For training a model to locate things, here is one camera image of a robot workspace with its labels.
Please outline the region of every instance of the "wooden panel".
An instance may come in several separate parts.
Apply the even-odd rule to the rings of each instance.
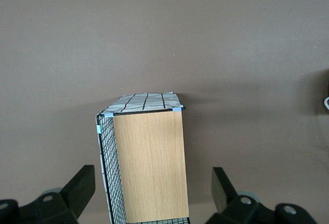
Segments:
[[[114,116],[128,223],[188,217],[181,112]]]

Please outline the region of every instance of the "white paper with grid lines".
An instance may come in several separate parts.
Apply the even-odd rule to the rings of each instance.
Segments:
[[[329,97],[327,97],[326,99],[324,99],[324,105],[329,110]]]
[[[143,93],[122,96],[102,113],[115,115],[183,107],[174,92]]]

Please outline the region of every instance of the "wire cage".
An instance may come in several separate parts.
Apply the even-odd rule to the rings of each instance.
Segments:
[[[185,107],[173,92],[161,94],[133,94],[122,96],[96,116],[100,160],[108,211],[112,224],[127,224],[124,194],[121,182],[114,116],[145,114],[163,111],[181,111]],[[130,224],[190,224],[189,217],[129,222]]]

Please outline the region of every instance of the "wire mesh panel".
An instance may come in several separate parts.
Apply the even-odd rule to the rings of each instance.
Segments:
[[[112,224],[126,224],[117,147],[112,117],[96,117],[102,174]]]
[[[169,219],[169,220],[157,220],[157,221],[148,221],[148,222],[138,222],[133,224],[190,224],[190,218],[178,218],[178,219]]]

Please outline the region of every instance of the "light blue tape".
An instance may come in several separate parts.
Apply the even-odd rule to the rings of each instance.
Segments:
[[[102,125],[96,125],[96,128],[97,128],[97,134],[102,134],[103,126]]]
[[[324,105],[329,110],[329,97],[327,97],[326,99],[324,99]]]
[[[173,107],[173,111],[174,112],[180,112],[181,111],[181,107]]]
[[[105,113],[104,117],[113,117],[113,113]]]

